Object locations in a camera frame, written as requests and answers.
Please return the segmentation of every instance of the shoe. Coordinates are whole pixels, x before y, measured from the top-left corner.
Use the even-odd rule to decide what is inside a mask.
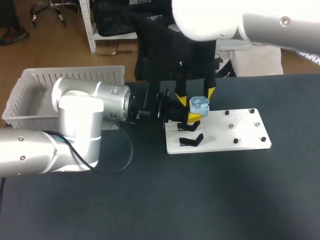
[[[23,27],[21,27],[21,30],[9,28],[0,38],[0,45],[10,45],[27,37],[29,37],[29,33]]]

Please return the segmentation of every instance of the office chair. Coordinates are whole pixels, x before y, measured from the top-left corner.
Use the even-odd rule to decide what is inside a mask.
[[[79,5],[75,4],[72,1],[66,1],[66,2],[53,2],[54,0],[48,0],[47,2],[38,2],[36,4],[34,4],[31,9],[30,9],[30,14],[31,14],[31,22],[33,27],[36,27],[36,18],[37,16],[45,9],[50,8],[51,10],[53,10],[59,17],[61,24],[63,27],[67,26],[67,23],[64,19],[64,17],[62,16],[61,11],[59,10],[58,7],[60,6],[66,6],[69,7],[70,9],[73,9],[74,11],[80,13],[81,12],[81,8]]]

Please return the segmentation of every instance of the basket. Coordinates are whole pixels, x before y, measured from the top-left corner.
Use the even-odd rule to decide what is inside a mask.
[[[7,124],[32,131],[58,130],[58,113],[52,106],[52,89],[61,77],[124,85],[124,66],[33,68],[23,71],[2,114]],[[103,122],[103,130],[117,129]]]

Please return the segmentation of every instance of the black clamp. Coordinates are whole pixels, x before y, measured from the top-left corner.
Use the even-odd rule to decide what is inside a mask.
[[[193,125],[184,124],[179,122],[176,126],[178,127],[178,131],[189,131],[194,132],[199,127],[201,121],[195,121]]]
[[[180,137],[179,142],[180,142],[180,146],[198,147],[203,139],[204,139],[204,134],[200,133],[199,136],[195,140],[185,138],[185,137]]]

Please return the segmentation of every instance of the black table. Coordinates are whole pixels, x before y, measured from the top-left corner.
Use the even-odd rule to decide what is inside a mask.
[[[120,174],[8,178],[0,239],[319,240],[320,75],[217,83],[211,109],[258,108],[270,149],[169,155],[160,131],[127,127]],[[101,168],[128,148],[104,132]]]

